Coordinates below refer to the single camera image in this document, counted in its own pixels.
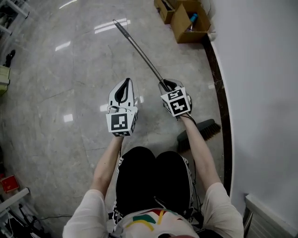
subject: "black shorts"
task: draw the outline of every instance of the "black shorts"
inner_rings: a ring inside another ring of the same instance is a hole
[[[151,208],[165,208],[188,219],[193,211],[188,161],[173,151],[157,158],[144,147],[124,154],[117,168],[113,220]]]

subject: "gray tile floor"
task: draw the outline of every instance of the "gray tile floor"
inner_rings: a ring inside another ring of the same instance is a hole
[[[0,98],[0,142],[8,173],[30,188],[30,202],[40,216],[72,214],[88,190],[94,167],[112,136],[105,119],[108,94],[130,77],[142,97],[139,120],[123,152],[134,146],[155,155],[174,150],[181,122],[161,103],[157,79],[116,29],[95,27],[126,18],[126,29],[165,78],[182,81],[193,99],[197,122],[220,123],[216,92],[205,51],[200,44],[177,44],[153,0],[28,0],[25,20],[18,16],[12,36],[2,35],[1,63],[12,50],[11,83]],[[65,122],[64,116],[73,120]],[[223,178],[222,134],[208,142]],[[111,211],[115,177],[106,197]],[[46,224],[61,236],[66,218]]]

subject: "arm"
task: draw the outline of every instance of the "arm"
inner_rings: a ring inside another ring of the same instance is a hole
[[[180,118],[186,127],[191,153],[196,163],[196,170],[206,192],[212,184],[221,182],[216,172],[213,157],[193,121],[187,118],[186,114],[183,114]]]
[[[123,137],[114,137],[112,139],[94,171],[90,189],[97,189],[104,196],[106,196],[108,186],[111,182],[122,142]]]

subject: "white t-shirt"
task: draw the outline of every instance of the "white t-shirt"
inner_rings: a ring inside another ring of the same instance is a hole
[[[203,228],[213,230],[223,238],[243,237],[242,217],[230,203],[230,198],[221,183],[215,183],[207,190],[202,213]],[[64,227],[63,237],[107,238],[107,219],[103,194],[98,190],[89,190]],[[112,234],[124,238],[157,238],[161,234],[199,237],[182,216],[160,208],[125,216]]]

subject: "knee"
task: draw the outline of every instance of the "knee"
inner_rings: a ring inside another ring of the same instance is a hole
[[[160,158],[181,158],[181,156],[175,151],[166,151],[158,155]]]
[[[154,157],[154,155],[153,155],[153,153],[151,152],[150,149],[145,148],[143,146],[137,146],[137,147],[132,148],[127,153],[125,153],[123,155],[123,158],[124,157],[136,157],[136,156],[139,158],[140,155],[143,155],[143,156],[153,156]]]

